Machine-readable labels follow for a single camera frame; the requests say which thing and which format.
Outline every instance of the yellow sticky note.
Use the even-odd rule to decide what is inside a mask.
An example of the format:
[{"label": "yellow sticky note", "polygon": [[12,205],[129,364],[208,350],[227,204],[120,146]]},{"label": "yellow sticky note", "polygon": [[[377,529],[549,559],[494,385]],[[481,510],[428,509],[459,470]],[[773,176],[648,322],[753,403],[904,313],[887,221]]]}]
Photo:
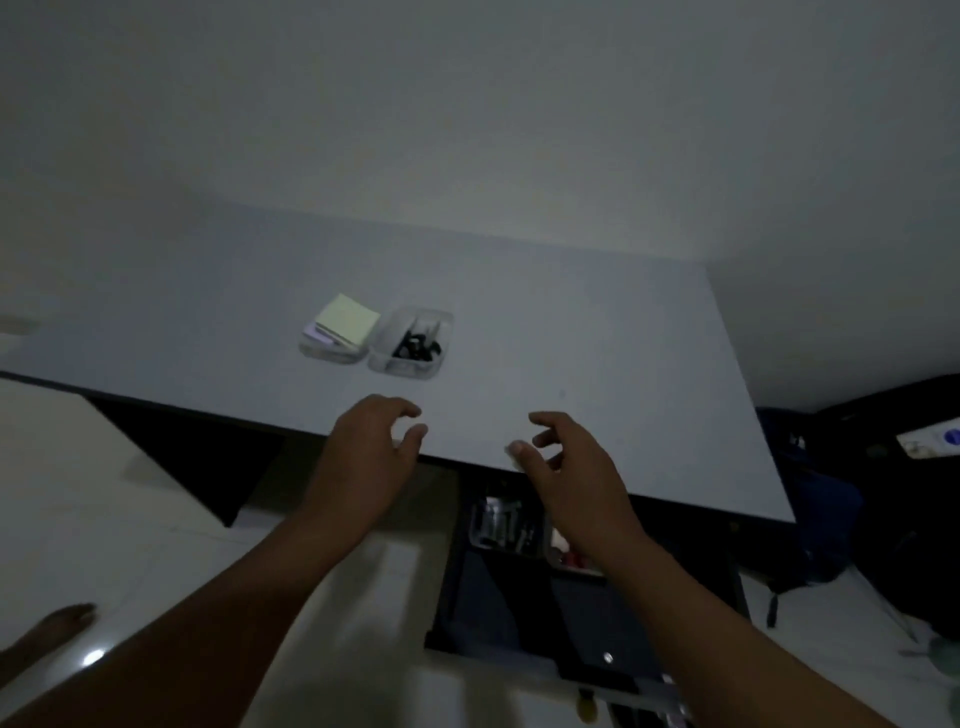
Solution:
[{"label": "yellow sticky note", "polygon": [[317,314],[314,322],[335,338],[343,339],[354,347],[362,347],[379,318],[380,314],[376,311],[339,293]]}]

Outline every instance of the clear plastic box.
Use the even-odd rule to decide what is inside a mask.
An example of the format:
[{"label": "clear plastic box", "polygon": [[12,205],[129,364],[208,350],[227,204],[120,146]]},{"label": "clear plastic box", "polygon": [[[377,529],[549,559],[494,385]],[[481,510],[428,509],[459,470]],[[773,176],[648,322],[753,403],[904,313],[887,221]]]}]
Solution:
[{"label": "clear plastic box", "polygon": [[365,344],[360,349],[354,350],[340,344],[325,344],[322,341],[307,336],[303,331],[300,332],[298,339],[300,352],[315,359],[324,359],[334,361],[338,364],[354,364],[367,355],[369,347]]},{"label": "clear plastic box", "polygon": [[[436,330],[434,341],[440,345],[440,352],[434,354],[432,361],[417,361],[394,356],[407,331],[429,334],[434,329]],[[369,366],[375,372],[388,375],[429,379],[440,370],[446,359],[452,331],[453,314],[446,311],[416,306],[398,308],[389,319],[378,324],[374,330],[370,341]]]}]

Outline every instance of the white floor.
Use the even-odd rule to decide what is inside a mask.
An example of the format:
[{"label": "white floor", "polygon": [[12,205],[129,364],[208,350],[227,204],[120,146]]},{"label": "white floor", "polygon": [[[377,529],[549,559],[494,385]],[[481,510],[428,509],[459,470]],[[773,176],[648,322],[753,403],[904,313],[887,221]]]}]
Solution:
[{"label": "white floor", "polygon": [[[282,485],[297,470],[274,474]],[[224,529],[82,399],[0,380],[0,644],[66,604],[100,620],[0,691],[0,718],[109,649],[242,556],[279,516]],[[245,726],[579,725],[572,696],[423,654],[452,524],[450,473],[408,496],[308,602]],[[748,582],[759,619],[767,593]],[[856,574],[785,596],[772,636],[904,728],[948,728],[954,684]],[[609,725],[601,711],[600,725]]]}]

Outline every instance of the white desk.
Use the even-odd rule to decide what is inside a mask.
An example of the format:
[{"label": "white desk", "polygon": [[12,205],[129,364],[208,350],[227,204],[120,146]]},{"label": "white desk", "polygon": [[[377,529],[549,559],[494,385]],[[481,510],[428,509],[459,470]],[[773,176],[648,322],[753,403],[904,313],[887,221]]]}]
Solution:
[{"label": "white desk", "polygon": [[[0,360],[82,392],[327,434],[379,392],[423,408],[423,453],[501,469],[562,409],[633,493],[792,521],[701,266],[222,205],[180,251]],[[384,314],[455,316],[419,381],[304,356],[298,334],[338,292]]]}]

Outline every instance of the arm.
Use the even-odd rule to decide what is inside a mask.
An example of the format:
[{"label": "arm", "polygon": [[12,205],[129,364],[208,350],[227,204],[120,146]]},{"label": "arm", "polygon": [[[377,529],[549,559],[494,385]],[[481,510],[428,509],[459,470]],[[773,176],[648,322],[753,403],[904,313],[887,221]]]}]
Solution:
[{"label": "arm", "polygon": [[568,415],[535,412],[534,438],[560,455],[544,461],[515,442],[553,523],[623,593],[647,628],[698,725],[706,728],[892,728],[704,589],[636,519],[610,456]]},{"label": "arm", "polygon": [[420,409],[367,397],[341,417],[300,509],[155,622],[4,723],[235,726],[306,599],[393,502],[426,425],[398,448],[391,425]]},{"label": "arm", "polygon": [[64,646],[97,618],[93,604],[73,604],[41,619],[23,637],[0,650],[0,689],[55,649]]}]

